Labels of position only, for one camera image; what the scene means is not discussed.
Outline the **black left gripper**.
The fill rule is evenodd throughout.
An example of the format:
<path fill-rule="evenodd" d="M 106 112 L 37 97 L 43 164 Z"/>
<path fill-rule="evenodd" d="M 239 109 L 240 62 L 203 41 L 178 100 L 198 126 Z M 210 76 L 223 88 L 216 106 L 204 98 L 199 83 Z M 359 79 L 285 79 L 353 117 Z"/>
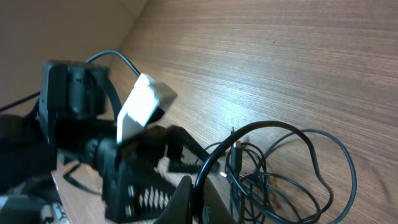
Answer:
<path fill-rule="evenodd" d="M 155 126 L 161 143 L 160 160 L 169 159 L 168 172 L 199 174 L 210 156 L 182 127 Z M 116 160 L 118 145 L 113 138 L 104 138 L 96 149 L 93 167 L 103 179 L 102 200 L 104 216 L 115 223 L 150 220 L 160 216 L 167 198 L 174 193 L 174 185 L 155 171 L 143 159 Z"/>

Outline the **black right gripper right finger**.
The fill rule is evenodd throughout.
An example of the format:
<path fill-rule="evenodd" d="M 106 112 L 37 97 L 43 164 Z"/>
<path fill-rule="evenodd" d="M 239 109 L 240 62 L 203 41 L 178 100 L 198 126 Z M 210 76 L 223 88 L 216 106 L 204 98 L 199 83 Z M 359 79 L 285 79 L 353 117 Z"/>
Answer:
<path fill-rule="evenodd" d="M 236 224 L 209 178 L 203 186 L 202 224 Z"/>

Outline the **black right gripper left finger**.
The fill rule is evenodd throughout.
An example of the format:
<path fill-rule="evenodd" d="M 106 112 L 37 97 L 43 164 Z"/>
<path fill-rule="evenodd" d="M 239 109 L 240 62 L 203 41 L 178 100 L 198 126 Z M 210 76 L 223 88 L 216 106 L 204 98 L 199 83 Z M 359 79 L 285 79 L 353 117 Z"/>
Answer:
<path fill-rule="evenodd" d="M 192 179 L 184 176 L 154 224 L 192 224 Z"/>

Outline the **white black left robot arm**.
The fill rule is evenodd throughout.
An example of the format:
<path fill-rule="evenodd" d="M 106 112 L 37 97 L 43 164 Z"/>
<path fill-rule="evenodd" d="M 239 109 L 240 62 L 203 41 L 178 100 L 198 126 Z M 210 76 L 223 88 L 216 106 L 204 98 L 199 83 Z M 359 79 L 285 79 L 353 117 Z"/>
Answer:
<path fill-rule="evenodd" d="M 176 92 L 143 73 L 121 103 L 108 75 L 92 63 L 45 63 L 33 110 L 1 116 L 1 192 L 55 170 L 65 156 L 99 173 L 108 220 L 191 223 L 190 175 L 200 167 L 182 152 L 200 160 L 208 153 L 183 128 L 157 125 Z"/>

